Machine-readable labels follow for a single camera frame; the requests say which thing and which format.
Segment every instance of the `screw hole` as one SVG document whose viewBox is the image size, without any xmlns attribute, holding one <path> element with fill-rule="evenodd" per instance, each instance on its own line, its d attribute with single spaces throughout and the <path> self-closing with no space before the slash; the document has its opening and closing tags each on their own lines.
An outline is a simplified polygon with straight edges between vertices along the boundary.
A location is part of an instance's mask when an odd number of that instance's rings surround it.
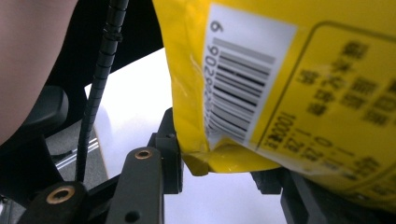
<svg viewBox="0 0 396 224">
<path fill-rule="evenodd" d="M 57 204 L 63 203 L 69 200 L 75 194 L 75 189 L 73 186 L 63 186 L 54 190 L 48 197 L 47 203 Z"/>
<path fill-rule="evenodd" d="M 64 197 L 66 197 L 67 194 L 69 194 L 69 191 L 64 189 L 64 190 L 61 190 L 61 191 L 57 192 L 56 194 L 54 194 L 53 198 L 60 200 L 60 199 L 62 199 Z"/>
<path fill-rule="evenodd" d="M 151 157 L 151 151 L 141 150 L 141 151 L 138 151 L 136 154 L 134 154 L 134 156 L 139 160 L 144 160 L 144 159 Z"/>
<path fill-rule="evenodd" d="M 137 220 L 139 220 L 140 214 L 136 211 L 129 212 L 125 216 L 125 221 L 128 223 L 135 223 Z"/>
</svg>

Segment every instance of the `yellow bag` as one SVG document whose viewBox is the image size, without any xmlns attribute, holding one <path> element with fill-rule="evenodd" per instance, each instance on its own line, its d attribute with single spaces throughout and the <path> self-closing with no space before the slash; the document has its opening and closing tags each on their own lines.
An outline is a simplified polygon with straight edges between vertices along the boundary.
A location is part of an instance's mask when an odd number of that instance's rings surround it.
<svg viewBox="0 0 396 224">
<path fill-rule="evenodd" d="M 395 1 L 154 6 L 194 175 L 280 164 L 396 213 Z"/>
</svg>

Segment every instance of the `black cable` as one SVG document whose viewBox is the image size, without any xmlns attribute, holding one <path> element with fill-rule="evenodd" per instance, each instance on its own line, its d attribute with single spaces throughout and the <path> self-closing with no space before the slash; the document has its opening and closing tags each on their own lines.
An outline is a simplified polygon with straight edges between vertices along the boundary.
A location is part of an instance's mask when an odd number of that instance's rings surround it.
<svg viewBox="0 0 396 224">
<path fill-rule="evenodd" d="M 120 31 L 127 7 L 128 0 L 110 0 L 108 6 L 106 26 L 104 28 L 104 34 L 102 37 L 102 44 L 99 50 L 95 73 L 93 75 L 90 96 L 85 107 L 84 117 L 82 119 L 81 129 L 79 131 L 75 177 L 76 181 L 84 181 L 88 144 L 90 141 L 92 126 L 96 118 L 99 104 L 102 100 L 107 77 L 110 73 L 114 56 L 117 51 L 117 45 L 122 40 Z"/>
</svg>

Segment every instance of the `white label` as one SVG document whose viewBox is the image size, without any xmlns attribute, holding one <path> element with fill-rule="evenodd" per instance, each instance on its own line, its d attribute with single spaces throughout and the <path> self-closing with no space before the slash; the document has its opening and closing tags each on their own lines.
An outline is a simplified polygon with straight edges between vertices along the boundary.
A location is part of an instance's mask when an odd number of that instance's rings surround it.
<svg viewBox="0 0 396 224">
<path fill-rule="evenodd" d="M 213 4 L 206 26 L 205 133 L 247 145 L 296 26 Z"/>
</svg>

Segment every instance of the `barcode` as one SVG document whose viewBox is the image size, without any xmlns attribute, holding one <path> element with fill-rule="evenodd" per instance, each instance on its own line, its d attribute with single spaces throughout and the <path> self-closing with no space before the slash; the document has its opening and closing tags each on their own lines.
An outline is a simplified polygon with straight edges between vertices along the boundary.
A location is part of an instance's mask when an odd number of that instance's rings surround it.
<svg viewBox="0 0 396 224">
<path fill-rule="evenodd" d="M 206 125 L 209 134 L 244 142 L 276 59 L 216 37 L 213 45 L 219 59 Z"/>
</svg>

